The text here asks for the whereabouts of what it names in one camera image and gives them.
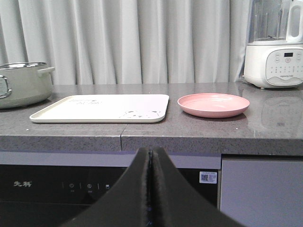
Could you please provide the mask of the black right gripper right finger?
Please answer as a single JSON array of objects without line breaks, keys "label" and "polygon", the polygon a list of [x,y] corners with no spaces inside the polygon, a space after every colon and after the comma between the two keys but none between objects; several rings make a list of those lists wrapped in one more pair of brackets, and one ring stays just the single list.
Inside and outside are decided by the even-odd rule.
[{"label": "black right gripper right finger", "polygon": [[152,150],[155,227],[241,227],[201,196],[163,148]]}]

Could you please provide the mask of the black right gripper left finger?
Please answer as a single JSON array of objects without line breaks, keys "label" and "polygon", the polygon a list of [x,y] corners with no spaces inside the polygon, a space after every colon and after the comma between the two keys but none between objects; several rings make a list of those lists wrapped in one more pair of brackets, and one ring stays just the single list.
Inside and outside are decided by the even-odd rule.
[{"label": "black right gripper left finger", "polygon": [[62,227],[147,227],[150,224],[150,151],[137,150],[114,186]]}]

